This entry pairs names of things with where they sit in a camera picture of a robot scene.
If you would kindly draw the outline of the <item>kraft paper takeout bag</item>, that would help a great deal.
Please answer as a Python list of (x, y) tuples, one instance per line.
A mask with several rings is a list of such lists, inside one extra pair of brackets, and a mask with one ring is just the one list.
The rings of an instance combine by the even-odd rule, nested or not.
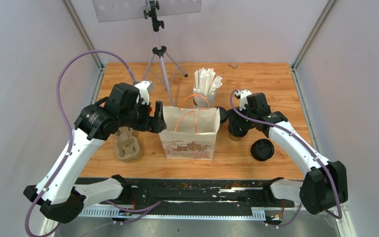
[(159, 137), (167, 158), (213, 160), (220, 111), (211, 107), (202, 95), (193, 94), (186, 99), (193, 97), (205, 101), (207, 108), (163, 106), (167, 128), (159, 133)]

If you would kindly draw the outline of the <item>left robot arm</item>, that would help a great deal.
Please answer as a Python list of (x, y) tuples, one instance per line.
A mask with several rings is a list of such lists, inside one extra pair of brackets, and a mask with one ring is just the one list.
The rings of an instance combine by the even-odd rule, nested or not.
[(46, 218), (66, 224), (91, 205), (106, 200), (130, 201), (131, 184), (120, 175), (88, 185), (76, 181), (94, 153), (121, 127), (151, 133), (166, 129), (162, 102), (152, 106), (149, 100), (153, 87), (147, 80), (135, 85), (121, 82), (108, 97), (82, 109), (72, 139), (51, 170), (37, 185), (24, 190), (24, 196), (39, 205)]

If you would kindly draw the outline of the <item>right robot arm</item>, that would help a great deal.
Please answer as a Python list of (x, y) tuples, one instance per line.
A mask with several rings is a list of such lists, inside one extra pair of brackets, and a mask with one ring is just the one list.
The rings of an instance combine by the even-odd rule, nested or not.
[(250, 129), (262, 132), (294, 161), (303, 174), (302, 181), (276, 178), (262, 192), (263, 202), (275, 206), (282, 199), (302, 204), (313, 215), (327, 212), (342, 218), (341, 204), (348, 200), (346, 167), (330, 161), (315, 150), (294, 129), (280, 111), (273, 112), (264, 93), (233, 90), (228, 110), (228, 132), (242, 138)]

